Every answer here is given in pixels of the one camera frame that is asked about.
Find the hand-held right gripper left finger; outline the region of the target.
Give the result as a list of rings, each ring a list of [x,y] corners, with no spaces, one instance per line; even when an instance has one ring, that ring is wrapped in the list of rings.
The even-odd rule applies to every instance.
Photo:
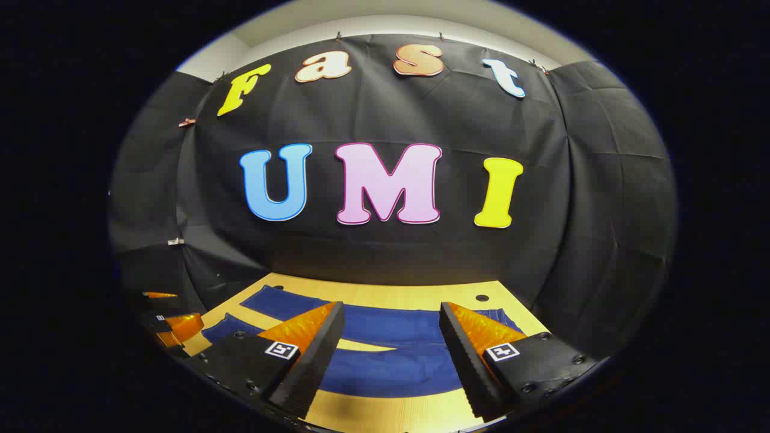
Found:
[[[328,302],[266,331],[232,329],[191,369],[254,410],[304,419],[344,326],[344,303]]]

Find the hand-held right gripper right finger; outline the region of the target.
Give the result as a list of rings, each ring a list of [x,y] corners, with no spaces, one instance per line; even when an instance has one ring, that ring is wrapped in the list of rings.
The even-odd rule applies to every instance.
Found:
[[[526,336],[454,302],[441,302],[439,327],[471,410],[485,422],[539,410],[597,365],[548,331]]]

